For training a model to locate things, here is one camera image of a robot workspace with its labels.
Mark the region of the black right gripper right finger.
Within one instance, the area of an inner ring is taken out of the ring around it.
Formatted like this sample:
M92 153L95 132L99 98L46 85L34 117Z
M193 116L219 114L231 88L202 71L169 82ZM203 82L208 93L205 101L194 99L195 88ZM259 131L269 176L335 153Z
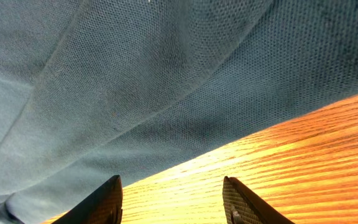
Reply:
M294 224L235 177L224 177L223 206L228 224Z

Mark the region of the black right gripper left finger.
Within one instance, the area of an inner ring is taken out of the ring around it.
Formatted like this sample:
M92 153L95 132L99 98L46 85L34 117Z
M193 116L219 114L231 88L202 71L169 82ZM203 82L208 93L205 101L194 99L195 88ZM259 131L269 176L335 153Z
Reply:
M122 201L121 178L114 175L52 224L120 224Z

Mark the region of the blue polo shirt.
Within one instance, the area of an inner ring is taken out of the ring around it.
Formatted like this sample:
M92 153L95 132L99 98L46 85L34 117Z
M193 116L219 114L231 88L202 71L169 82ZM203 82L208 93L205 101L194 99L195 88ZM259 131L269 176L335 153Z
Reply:
M0 223L356 94L358 0L0 0Z

